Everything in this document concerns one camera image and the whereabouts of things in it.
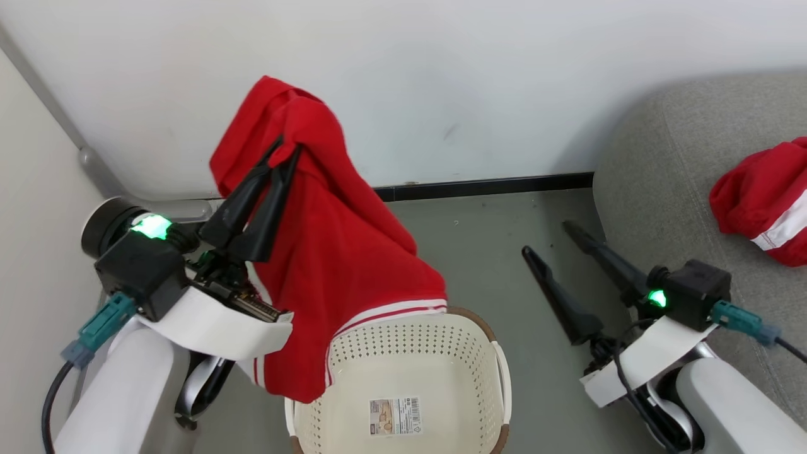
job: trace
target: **white plastic basket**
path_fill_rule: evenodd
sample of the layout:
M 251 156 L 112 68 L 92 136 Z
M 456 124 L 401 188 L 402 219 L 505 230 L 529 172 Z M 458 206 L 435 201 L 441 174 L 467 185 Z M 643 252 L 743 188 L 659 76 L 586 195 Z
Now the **white plastic basket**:
M 308 405 L 286 399 L 295 454 L 499 454 L 507 442 L 507 360 L 471 311 L 452 307 L 349 331 L 331 342 L 328 362 L 335 382 L 322 397 Z M 408 422 L 392 411 L 410 434 L 371 434 L 372 401 L 406 406 L 415 398 Z

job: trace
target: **teal connector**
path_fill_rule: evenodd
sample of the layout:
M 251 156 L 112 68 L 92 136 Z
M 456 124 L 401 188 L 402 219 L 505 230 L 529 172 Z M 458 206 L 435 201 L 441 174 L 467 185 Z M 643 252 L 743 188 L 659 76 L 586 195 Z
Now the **teal connector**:
M 79 369 L 86 367 L 95 357 L 95 352 L 114 336 L 130 318 L 137 313 L 135 301 L 116 293 L 79 331 L 78 339 L 72 341 L 61 356 Z
M 766 347 L 774 345 L 781 334 L 778 327 L 764 325 L 759 315 L 726 301 L 718 301 L 712 307 L 712 321 L 728 330 L 748 334 Z

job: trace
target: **white wall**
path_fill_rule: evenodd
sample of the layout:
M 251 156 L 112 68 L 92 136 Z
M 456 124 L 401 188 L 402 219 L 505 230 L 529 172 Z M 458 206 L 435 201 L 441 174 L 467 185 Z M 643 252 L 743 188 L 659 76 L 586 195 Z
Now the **white wall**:
M 79 246 L 101 202 L 77 150 L 0 53 L 0 440 L 3 452 L 42 452 L 40 413 L 61 349 L 94 312 L 101 291 Z M 53 411 L 67 415 L 75 373 Z
M 803 0 L 0 0 L 88 142 L 146 197 L 207 159 L 262 74 L 328 102 L 373 185 L 592 170 L 665 82 L 807 65 Z

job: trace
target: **gray fabric upholstery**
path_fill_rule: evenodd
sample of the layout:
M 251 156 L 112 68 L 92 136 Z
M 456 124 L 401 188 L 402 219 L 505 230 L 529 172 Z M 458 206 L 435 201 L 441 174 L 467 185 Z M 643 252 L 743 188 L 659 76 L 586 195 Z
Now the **gray fabric upholstery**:
M 594 175 L 609 245 L 641 269 L 700 259 L 733 274 L 733 302 L 807 351 L 807 267 L 787 268 L 724 235 L 709 191 L 744 157 L 807 136 L 807 71 L 690 82 L 653 95 L 617 130 Z M 709 344 L 807 428 L 807 366 L 719 330 Z

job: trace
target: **red cloth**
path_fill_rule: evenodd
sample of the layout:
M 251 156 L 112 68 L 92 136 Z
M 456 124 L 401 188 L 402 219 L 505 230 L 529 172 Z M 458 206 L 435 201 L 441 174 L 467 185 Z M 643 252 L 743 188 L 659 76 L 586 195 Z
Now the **red cloth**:
M 723 233 L 740 233 L 789 267 L 807 264 L 807 137 L 745 158 L 709 194 Z
M 258 81 L 213 153 L 210 167 L 222 196 L 280 134 L 284 142 L 270 167 L 297 144 L 303 153 L 271 258 L 254 265 L 273 306 L 295 313 L 294 329 L 286 346 L 256 359 L 251 372 L 270 393 L 308 403 L 332 382 L 326 363 L 336 334 L 445 312 L 445 283 L 416 257 L 412 236 L 353 168 L 328 107 L 277 79 Z

